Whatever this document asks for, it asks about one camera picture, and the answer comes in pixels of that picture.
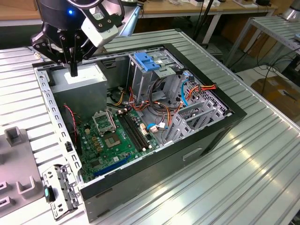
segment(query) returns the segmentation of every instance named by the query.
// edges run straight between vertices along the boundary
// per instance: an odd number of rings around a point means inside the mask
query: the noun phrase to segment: blue pcie slot
[[[97,176],[101,176],[101,175],[103,175],[103,174],[106,174],[106,173],[110,172],[111,170],[114,170],[114,169],[116,169],[116,168],[118,168],[118,167],[120,167],[120,166],[126,164],[127,160],[128,160],[130,157],[131,157],[131,155],[127,156],[125,159],[122,159],[121,161],[119,161],[119,162],[117,162],[117,163],[115,163],[115,164],[112,164],[112,165],[110,165],[110,166],[108,166],[108,167],[106,167],[106,168],[104,168],[104,169],[102,169],[102,170],[99,170],[99,171],[97,171],[97,172],[94,172],[93,175],[94,175],[95,177],[97,177]]]

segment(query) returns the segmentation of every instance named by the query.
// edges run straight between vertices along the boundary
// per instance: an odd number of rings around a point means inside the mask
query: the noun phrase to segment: white label
[[[76,77],[71,77],[70,72],[67,71],[65,73],[65,79],[68,84],[78,83],[91,79],[99,79],[99,81],[105,80],[103,73],[99,71],[94,65],[83,65],[78,67],[78,76]]]
[[[282,95],[286,95],[285,92],[288,93],[286,90],[278,90],[278,91],[279,91],[279,93],[282,94]]]
[[[158,126],[159,126],[160,128],[165,128],[165,123],[161,122]]]
[[[271,85],[273,85],[273,86],[277,86],[278,85],[277,81],[274,81],[274,80],[269,80],[269,83]]]

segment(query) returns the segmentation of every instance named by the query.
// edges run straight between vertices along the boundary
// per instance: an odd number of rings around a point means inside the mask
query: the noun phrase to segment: workbench
[[[219,7],[212,7],[208,15],[214,15],[203,43],[208,43],[216,25],[224,14],[245,14],[245,13],[266,13],[266,16],[273,15],[277,6],[270,7],[259,6],[258,8],[244,8],[232,0],[221,3]],[[159,17],[176,17],[176,16],[193,16],[199,15],[201,7],[196,7],[190,3],[182,5],[171,4],[168,0],[147,1],[144,9],[140,12],[140,18],[159,18]],[[38,11],[28,11],[13,7],[0,6],[0,26],[17,26],[17,25],[34,25],[41,24]]]
[[[295,51],[295,53],[300,54],[300,41],[295,39],[295,35],[300,33],[300,22],[289,22],[280,16],[253,17],[249,18],[239,37],[232,46],[225,63],[226,66],[229,66],[229,63],[235,55],[236,50],[238,49],[243,38],[252,26],[256,27],[257,31],[254,34],[253,38],[249,41],[249,44],[247,45],[244,52],[248,51],[248,49],[255,42],[256,37],[258,37],[260,33],[263,32],[282,44],[274,54],[275,57],[273,62],[278,56],[280,56],[280,52],[283,50],[284,46],[288,47],[292,51]]]
[[[300,128],[183,32],[118,37],[108,52],[172,43],[246,113],[218,146],[92,224],[288,224],[300,209]],[[66,161],[47,114],[27,48],[0,51],[0,134],[28,132],[40,174]],[[87,224],[84,208],[54,222],[44,198],[0,224]]]

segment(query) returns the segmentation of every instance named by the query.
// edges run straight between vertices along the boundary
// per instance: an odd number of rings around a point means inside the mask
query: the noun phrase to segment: motherboard
[[[84,182],[91,181],[159,148],[153,134],[145,133],[146,131],[142,129],[143,122],[136,111],[131,110],[124,115],[109,113],[108,116],[104,113],[96,114],[92,120],[78,126],[78,138],[82,147],[79,158],[82,163],[81,174]],[[138,131],[139,134],[131,133],[133,131]],[[138,142],[132,135],[143,139]],[[139,143],[146,143],[146,145],[140,146]]]

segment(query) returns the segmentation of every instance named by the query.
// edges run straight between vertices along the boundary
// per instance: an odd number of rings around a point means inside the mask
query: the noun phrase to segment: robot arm
[[[69,68],[71,76],[77,76],[77,64],[118,35],[118,28],[124,25],[124,5],[130,9],[137,7],[137,0],[123,1],[39,0],[42,31],[31,38],[31,44],[38,52]],[[92,8],[99,12],[92,14]]]

